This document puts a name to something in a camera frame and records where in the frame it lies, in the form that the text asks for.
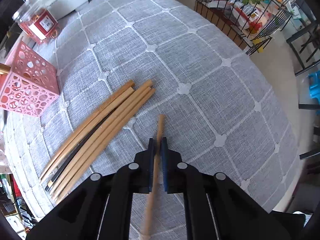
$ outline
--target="tile floor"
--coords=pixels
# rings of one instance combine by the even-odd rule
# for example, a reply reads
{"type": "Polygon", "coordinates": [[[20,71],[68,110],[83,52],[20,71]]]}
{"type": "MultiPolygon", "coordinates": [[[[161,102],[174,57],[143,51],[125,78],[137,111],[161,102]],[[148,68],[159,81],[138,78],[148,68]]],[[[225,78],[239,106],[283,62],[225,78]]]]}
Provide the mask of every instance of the tile floor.
{"type": "MultiPolygon", "coordinates": [[[[177,1],[191,9],[193,9],[195,4],[195,0],[177,1]]],[[[251,55],[250,58],[264,74],[268,82],[273,86],[275,94],[292,124],[292,129],[295,133],[299,146],[299,153],[301,154],[311,150],[313,146],[313,124],[316,123],[317,118],[315,111],[298,109],[298,102],[310,103],[311,99],[309,99],[308,83],[305,78],[308,75],[308,72],[299,75],[297,78],[295,77],[294,69],[299,69],[300,65],[291,48],[285,41],[295,32],[296,30],[293,25],[288,23],[282,32],[276,31],[272,35],[273,39],[262,53],[256,52],[251,55]]],[[[307,38],[308,35],[306,34],[295,41],[294,46],[298,47],[305,42],[307,38]]],[[[300,161],[300,167],[294,181],[282,200],[274,208],[275,210],[285,211],[291,200],[295,186],[303,174],[304,166],[305,162],[300,161]]]]}

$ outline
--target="pink plastic holder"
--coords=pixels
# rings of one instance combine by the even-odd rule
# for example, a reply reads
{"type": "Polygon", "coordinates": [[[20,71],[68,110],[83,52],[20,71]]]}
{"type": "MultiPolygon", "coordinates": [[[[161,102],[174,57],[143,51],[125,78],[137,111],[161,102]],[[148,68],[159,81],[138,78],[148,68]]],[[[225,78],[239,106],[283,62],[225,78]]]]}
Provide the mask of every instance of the pink plastic holder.
{"type": "Polygon", "coordinates": [[[11,70],[0,75],[0,108],[41,116],[59,97],[56,69],[23,41],[10,52],[5,64],[11,70]]]}

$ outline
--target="wire basket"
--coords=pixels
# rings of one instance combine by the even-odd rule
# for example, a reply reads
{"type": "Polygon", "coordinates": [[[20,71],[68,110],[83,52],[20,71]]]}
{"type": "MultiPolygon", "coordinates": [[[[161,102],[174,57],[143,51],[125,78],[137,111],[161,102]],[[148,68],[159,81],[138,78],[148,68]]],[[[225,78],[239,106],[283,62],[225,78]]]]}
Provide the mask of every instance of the wire basket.
{"type": "Polygon", "coordinates": [[[256,4],[242,1],[196,0],[194,10],[251,55],[265,48],[278,28],[283,30],[292,17],[286,5],[294,0],[264,0],[256,4]]]}

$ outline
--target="white label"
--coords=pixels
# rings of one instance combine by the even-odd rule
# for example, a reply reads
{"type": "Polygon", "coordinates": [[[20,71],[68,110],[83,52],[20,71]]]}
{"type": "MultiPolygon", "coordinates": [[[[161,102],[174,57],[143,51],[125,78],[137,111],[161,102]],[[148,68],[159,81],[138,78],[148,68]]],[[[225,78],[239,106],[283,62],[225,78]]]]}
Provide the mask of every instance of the white label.
{"type": "Polygon", "coordinates": [[[53,22],[52,20],[48,17],[48,15],[46,15],[40,22],[40,25],[48,32],[52,26],[53,26],[53,22]]]}
{"type": "Polygon", "coordinates": [[[29,26],[29,29],[30,29],[35,35],[37,35],[39,39],[41,39],[41,40],[44,40],[44,39],[45,39],[44,34],[43,34],[34,24],[31,24],[31,25],[29,26]]]}

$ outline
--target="glass jar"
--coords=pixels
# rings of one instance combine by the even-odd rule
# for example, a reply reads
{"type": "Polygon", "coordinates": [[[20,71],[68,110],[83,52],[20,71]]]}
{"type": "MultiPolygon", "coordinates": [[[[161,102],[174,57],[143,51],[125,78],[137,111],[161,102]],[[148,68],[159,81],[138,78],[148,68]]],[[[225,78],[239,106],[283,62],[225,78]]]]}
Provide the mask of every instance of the glass jar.
{"type": "Polygon", "coordinates": [[[36,43],[48,43],[59,34],[57,20],[45,8],[41,0],[28,0],[12,19],[18,23],[36,43]]]}

